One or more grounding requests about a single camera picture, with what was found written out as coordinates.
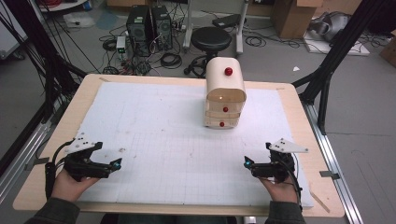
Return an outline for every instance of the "hand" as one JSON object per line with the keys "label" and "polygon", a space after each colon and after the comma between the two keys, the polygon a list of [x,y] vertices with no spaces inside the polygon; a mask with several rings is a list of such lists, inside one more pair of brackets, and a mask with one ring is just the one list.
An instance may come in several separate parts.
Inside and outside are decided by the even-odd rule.
{"label": "hand", "polygon": [[56,176],[51,197],[59,198],[74,203],[81,194],[96,183],[99,178],[81,178],[77,182],[65,169]]}
{"label": "hand", "polygon": [[270,193],[274,202],[297,203],[297,193],[291,182],[290,176],[282,183],[273,183],[266,178],[259,179]]}

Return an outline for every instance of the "black sleeve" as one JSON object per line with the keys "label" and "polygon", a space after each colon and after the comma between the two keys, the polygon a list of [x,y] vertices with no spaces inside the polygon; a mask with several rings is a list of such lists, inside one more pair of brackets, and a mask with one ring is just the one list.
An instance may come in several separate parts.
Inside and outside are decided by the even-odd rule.
{"label": "black sleeve", "polygon": [[265,224],[305,224],[305,220],[297,203],[270,202]]}
{"label": "black sleeve", "polygon": [[75,224],[79,208],[68,201],[49,198],[44,206],[25,224]]}

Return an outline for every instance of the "red knob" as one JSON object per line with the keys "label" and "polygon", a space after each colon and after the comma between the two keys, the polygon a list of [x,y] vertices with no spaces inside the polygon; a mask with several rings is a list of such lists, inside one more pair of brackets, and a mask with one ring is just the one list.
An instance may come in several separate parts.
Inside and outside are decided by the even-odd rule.
{"label": "red knob", "polygon": [[233,74],[233,69],[231,67],[226,67],[225,70],[224,70],[224,74],[226,76],[232,75]]}

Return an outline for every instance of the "white paper sheet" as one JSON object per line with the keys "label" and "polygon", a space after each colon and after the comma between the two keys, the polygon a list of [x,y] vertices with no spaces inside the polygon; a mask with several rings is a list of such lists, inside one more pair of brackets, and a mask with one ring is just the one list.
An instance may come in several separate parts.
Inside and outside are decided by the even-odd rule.
{"label": "white paper sheet", "polygon": [[[103,142],[92,161],[122,168],[88,189],[89,202],[267,205],[244,156],[269,162],[266,142],[292,141],[277,91],[247,89],[237,127],[204,126],[205,87],[103,83],[79,132]],[[304,207],[313,206],[303,168]]]}

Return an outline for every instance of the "metal rail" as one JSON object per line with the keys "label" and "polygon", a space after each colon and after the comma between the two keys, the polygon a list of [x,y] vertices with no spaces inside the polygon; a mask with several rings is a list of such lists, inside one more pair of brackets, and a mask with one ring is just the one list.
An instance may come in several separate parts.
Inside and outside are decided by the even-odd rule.
{"label": "metal rail", "polygon": [[349,223],[362,224],[363,220],[361,219],[361,214],[357,205],[355,204],[355,201],[353,200],[352,194],[349,191],[349,187],[347,186],[343,172],[341,171],[337,158],[335,157],[335,154],[332,150],[332,146],[330,145],[329,138],[327,135],[321,133],[321,130],[318,126],[317,110],[313,105],[307,105],[304,103],[303,108],[305,110],[306,116],[309,119],[312,130],[314,131],[315,137],[317,138],[323,158],[326,161],[329,171],[331,171],[333,174],[338,174],[340,177],[338,179],[334,179],[333,182],[346,211],[346,216],[349,220]]}
{"label": "metal rail", "polygon": [[[60,96],[59,100],[56,101],[53,105],[55,111],[60,109],[61,104],[65,101],[65,99]],[[4,171],[4,173],[0,177],[0,204],[7,197],[9,191],[14,187],[14,184],[17,182],[23,170],[25,170],[25,166],[29,163],[29,161],[35,155],[35,152],[39,150],[41,144],[44,142],[44,139],[51,131],[52,126],[52,118],[55,118],[56,114],[52,115],[47,122],[39,123],[36,128],[30,134],[30,137],[23,145],[20,153],[14,158],[12,163],[8,166],[8,168]]]}

